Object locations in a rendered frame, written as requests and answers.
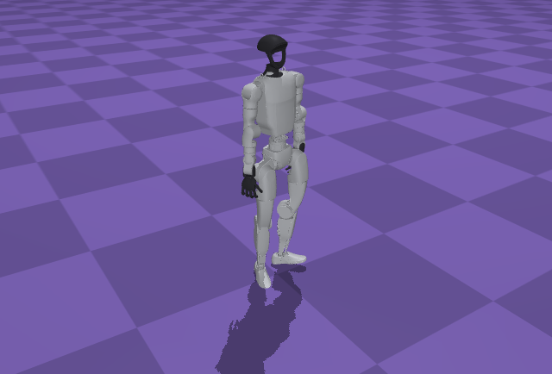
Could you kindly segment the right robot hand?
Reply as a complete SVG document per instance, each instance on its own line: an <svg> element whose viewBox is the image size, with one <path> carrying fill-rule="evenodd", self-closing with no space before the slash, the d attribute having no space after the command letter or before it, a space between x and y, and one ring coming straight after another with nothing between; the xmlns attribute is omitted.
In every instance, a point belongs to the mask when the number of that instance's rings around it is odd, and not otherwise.
<svg viewBox="0 0 552 374"><path fill-rule="evenodd" d="M257 188L257 190L262 193L262 190L260 189L260 187L257 185L256 183L256 180L254 179L255 177L255 166L253 166L253 175L248 175L248 174L244 174L243 173L243 177L245 177L243 180L242 180L242 183L241 183L241 194L242 195L246 195L246 197L251 197L251 198L258 198L258 196L256 195L256 191L255 189ZM245 192L244 192L244 189L245 189ZM249 192L249 194L248 194ZM254 193L254 195L252 195L252 192Z"/></svg>

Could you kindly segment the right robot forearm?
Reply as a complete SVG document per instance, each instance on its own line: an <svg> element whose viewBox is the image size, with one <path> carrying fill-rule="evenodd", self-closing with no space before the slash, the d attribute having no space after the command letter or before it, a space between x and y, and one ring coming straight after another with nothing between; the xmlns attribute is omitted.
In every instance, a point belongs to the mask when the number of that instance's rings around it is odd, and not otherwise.
<svg viewBox="0 0 552 374"><path fill-rule="evenodd" d="M243 148L243 173L253 175L253 166L256 162L257 141L253 140L254 131L251 127L245 127L242 134Z"/></svg>

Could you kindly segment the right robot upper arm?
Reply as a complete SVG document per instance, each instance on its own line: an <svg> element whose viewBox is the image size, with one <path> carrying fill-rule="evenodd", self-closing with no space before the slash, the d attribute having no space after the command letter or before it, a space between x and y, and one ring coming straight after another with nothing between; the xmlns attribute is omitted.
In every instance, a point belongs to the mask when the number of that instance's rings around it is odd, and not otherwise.
<svg viewBox="0 0 552 374"><path fill-rule="evenodd" d="M246 84L241 91L243 99L243 130L245 127L251 127L254 131L253 139L258 138L261 134L260 126L254 122L257 116L258 101L262 97L262 88L263 83L255 81Z"/></svg>

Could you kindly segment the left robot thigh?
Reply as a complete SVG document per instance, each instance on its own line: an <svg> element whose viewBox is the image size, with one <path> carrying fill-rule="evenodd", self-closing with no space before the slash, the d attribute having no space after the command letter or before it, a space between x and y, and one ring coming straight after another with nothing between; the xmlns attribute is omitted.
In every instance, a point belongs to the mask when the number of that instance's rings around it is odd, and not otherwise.
<svg viewBox="0 0 552 374"><path fill-rule="evenodd" d="M287 175L290 199L281 201L277 207L278 214L284 219L294 215L300 206L309 177L307 157L301 150L292 147L292 161L288 165L292 167Z"/></svg>

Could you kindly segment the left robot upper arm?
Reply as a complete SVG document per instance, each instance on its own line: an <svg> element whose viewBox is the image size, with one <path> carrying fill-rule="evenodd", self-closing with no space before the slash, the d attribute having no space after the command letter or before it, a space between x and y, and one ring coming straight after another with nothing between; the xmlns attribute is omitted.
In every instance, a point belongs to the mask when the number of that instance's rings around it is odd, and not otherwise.
<svg viewBox="0 0 552 374"><path fill-rule="evenodd" d="M301 119L305 118L307 115L306 109L300 105L302 99L303 99L303 85L304 85L304 75L299 72L289 71L291 72L295 79L296 79L296 117L295 121L300 121Z"/></svg>

